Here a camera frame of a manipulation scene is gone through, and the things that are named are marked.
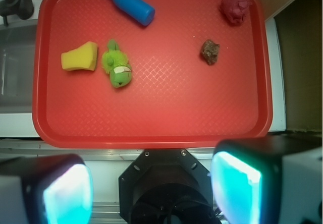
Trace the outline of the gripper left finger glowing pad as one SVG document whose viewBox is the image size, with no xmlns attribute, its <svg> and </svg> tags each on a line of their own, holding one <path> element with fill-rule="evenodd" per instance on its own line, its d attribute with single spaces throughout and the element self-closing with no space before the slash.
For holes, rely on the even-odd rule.
<svg viewBox="0 0 323 224">
<path fill-rule="evenodd" d="M 1 223 L 89 223 L 90 169 L 76 154 L 1 159 Z"/>
</svg>

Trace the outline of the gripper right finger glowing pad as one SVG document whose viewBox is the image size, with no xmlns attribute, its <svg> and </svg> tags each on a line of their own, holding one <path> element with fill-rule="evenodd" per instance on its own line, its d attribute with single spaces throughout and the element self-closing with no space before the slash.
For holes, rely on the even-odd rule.
<svg viewBox="0 0 323 224">
<path fill-rule="evenodd" d="M 221 141 L 210 166 L 229 223 L 322 223 L 322 138 L 303 134 Z"/>
</svg>

